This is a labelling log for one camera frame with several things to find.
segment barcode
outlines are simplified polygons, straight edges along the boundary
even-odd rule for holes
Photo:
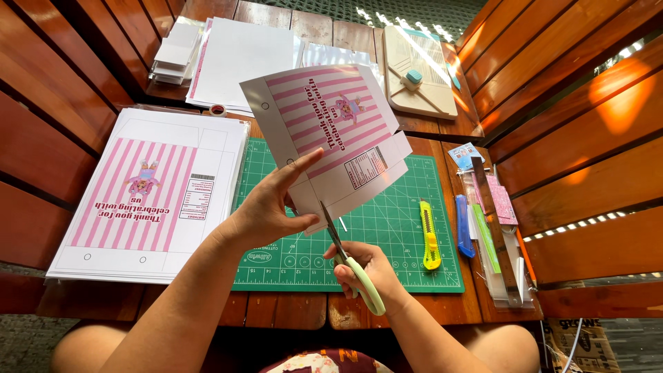
[[[192,173],[191,179],[202,179],[202,180],[214,180],[214,176],[211,175],[201,175],[199,173]]]
[[[375,147],[375,151],[377,151],[378,157],[380,157],[380,160],[382,161],[382,164],[385,166],[385,169],[387,169],[387,162],[385,161],[385,158],[382,156],[382,152],[380,151],[380,148]]]

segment cartoon girl illustration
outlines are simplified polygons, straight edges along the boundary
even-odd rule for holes
[[[152,186],[156,185],[161,187],[159,180],[154,178],[154,173],[156,172],[156,166],[158,166],[158,164],[159,161],[154,161],[150,167],[147,167],[147,161],[142,159],[140,174],[125,181],[125,185],[131,183],[128,192],[131,194],[136,193],[145,196],[150,194],[152,191]]]
[[[366,110],[363,106],[359,106],[361,98],[357,96],[354,100],[348,100],[343,94],[338,94],[342,100],[336,100],[336,108],[341,112],[342,120],[352,120],[352,123],[357,125],[357,115]]]

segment cutting mat grid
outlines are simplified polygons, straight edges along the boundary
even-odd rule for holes
[[[252,138],[248,146],[235,207],[276,167],[265,140]],[[459,276],[435,160],[410,155],[405,162],[409,168],[405,175],[343,217],[347,232],[336,220],[339,235],[342,240],[380,246],[409,292],[462,293],[465,287]],[[428,271],[422,263],[424,233],[419,198],[431,204],[439,241],[442,264],[434,271]],[[331,243],[326,231],[309,237],[299,233],[251,250],[239,264],[233,290],[341,291],[333,275],[333,262],[322,257]]]

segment green scissor handle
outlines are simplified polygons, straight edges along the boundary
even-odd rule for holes
[[[357,263],[353,258],[348,258],[345,263],[343,262],[343,258],[341,257],[341,254],[336,254],[334,257],[334,260],[338,264],[345,264],[350,269],[352,269],[355,272],[355,275],[357,275],[357,278],[359,278],[359,281],[364,285],[366,288],[366,291],[368,292],[368,295],[364,293],[362,290],[355,289],[354,287],[350,287],[352,289],[352,298],[357,297],[357,290],[359,290],[359,293],[361,294],[361,297],[364,298],[364,303],[366,303],[366,307],[369,308],[370,312],[372,312],[376,316],[382,316],[385,314],[385,304],[382,303],[382,298],[380,298],[380,295],[377,293],[377,289],[375,289],[375,285],[373,285],[373,282],[371,279],[369,279],[369,276],[366,274],[366,271]]]

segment stack of paper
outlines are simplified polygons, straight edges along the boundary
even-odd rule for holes
[[[191,60],[200,44],[201,35],[198,26],[175,23],[154,57],[154,79],[173,84],[181,84],[185,78],[190,79],[193,71]]]
[[[186,102],[253,116],[239,83],[292,70],[299,65],[302,43],[291,30],[215,17],[208,19]]]
[[[124,109],[47,277],[170,283],[231,212],[248,126]]]
[[[407,171],[412,152],[368,67],[312,66],[242,82],[258,125],[281,168],[318,147],[320,161],[290,187],[300,214],[314,213],[327,226],[320,201],[332,219],[385,190]]]
[[[371,55],[366,52],[356,52],[335,46],[310,43],[302,57],[302,64],[304,67],[336,64],[360,64],[368,66],[382,91],[385,90],[385,76],[380,74],[378,64],[371,62]]]

